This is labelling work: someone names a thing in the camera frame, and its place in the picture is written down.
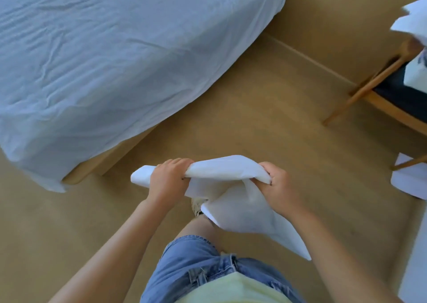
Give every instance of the left hand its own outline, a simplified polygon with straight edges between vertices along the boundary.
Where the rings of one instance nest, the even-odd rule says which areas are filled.
[[[169,159],[157,165],[151,174],[147,200],[161,208],[172,209],[184,197],[190,178],[185,177],[191,159]]]

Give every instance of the yellow shirt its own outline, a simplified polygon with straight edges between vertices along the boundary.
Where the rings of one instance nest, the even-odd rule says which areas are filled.
[[[291,303],[282,293],[235,272],[206,283],[191,291],[177,303]]]

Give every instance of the baseboard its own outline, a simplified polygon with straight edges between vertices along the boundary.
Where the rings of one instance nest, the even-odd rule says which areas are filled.
[[[292,51],[292,52],[294,52],[294,53],[298,54],[299,56],[303,57],[304,59],[306,59],[306,60],[310,61],[311,63],[313,63],[314,65],[318,66],[319,68],[321,68],[321,69],[323,69],[323,70],[325,70],[325,71],[329,72],[330,74],[332,74],[332,75],[336,76],[338,79],[340,79],[340,80],[344,81],[345,83],[347,83],[347,84],[349,84],[349,85],[352,85],[352,86],[356,86],[356,85],[357,85],[355,82],[353,82],[353,81],[351,81],[351,80],[349,80],[349,79],[345,78],[344,76],[340,75],[339,73],[336,73],[335,71],[333,71],[333,70],[329,69],[328,67],[326,67],[326,66],[324,66],[323,64],[321,64],[321,63],[317,62],[316,60],[313,60],[311,57],[308,57],[308,56],[307,56],[307,55],[305,55],[304,53],[299,52],[298,50],[295,50],[293,47],[291,47],[291,46],[287,45],[286,43],[284,43],[284,42],[282,42],[282,41],[280,41],[280,40],[278,40],[277,38],[275,38],[275,37],[271,36],[270,34],[268,34],[268,33],[263,33],[263,35],[264,35],[265,37],[269,38],[270,40],[275,41],[276,43],[280,44],[281,46],[283,46],[283,47],[287,48],[288,50],[290,50],[290,51]]]

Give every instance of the hand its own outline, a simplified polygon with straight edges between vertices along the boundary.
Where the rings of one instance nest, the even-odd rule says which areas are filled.
[[[184,197],[190,178],[185,177],[191,159],[169,159],[157,165],[151,174],[147,200],[166,210],[172,209]]]
[[[291,185],[289,174],[270,162],[260,162],[260,165],[271,176],[271,184],[265,184],[255,178],[251,180],[263,193],[271,208],[289,220],[294,214],[305,210],[298,193]]]

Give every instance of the forearm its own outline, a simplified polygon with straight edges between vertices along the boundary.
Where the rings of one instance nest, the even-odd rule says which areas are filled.
[[[51,303],[121,303],[152,235],[167,210],[143,201]]]
[[[302,210],[290,219],[302,237],[335,303],[401,303],[368,273],[311,212]]]

